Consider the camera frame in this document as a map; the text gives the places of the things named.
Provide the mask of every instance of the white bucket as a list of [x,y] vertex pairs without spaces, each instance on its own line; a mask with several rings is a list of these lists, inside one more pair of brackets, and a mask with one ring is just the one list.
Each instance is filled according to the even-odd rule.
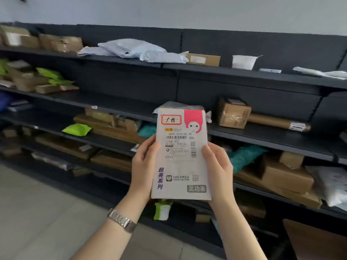
[[232,68],[252,70],[258,56],[233,55]]

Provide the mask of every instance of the watch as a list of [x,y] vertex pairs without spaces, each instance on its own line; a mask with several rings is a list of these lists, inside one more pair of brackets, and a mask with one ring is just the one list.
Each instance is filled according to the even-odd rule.
[[128,233],[132,233],[135,230],[136,223],[118,213],[115,208],[110,209],[107,217],[110,217],[113,221],[122,226]]

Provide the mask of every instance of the white wall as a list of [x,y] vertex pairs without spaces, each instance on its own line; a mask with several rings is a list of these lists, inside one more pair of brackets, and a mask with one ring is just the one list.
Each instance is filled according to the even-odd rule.
[[0,21],[347,35],[347,0],[0,0]]

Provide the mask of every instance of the white box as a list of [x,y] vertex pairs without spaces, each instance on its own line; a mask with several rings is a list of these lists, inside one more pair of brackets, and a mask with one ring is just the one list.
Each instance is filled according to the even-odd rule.
[[152,198],[211,200],[202,156],[207,145],[205,111],[160,108],[157,142]]

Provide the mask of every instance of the cardboard tube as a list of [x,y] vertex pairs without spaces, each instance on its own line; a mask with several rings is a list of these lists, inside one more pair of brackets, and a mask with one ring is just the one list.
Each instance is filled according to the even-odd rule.
[[267,126],[281,127],[288,130],[295,130],[300,132],[310,131],[311,126],[309,123],[286,120],[284,118],[275,118],[265,115],[251,113],[248,117],[248,122],[263,124]]

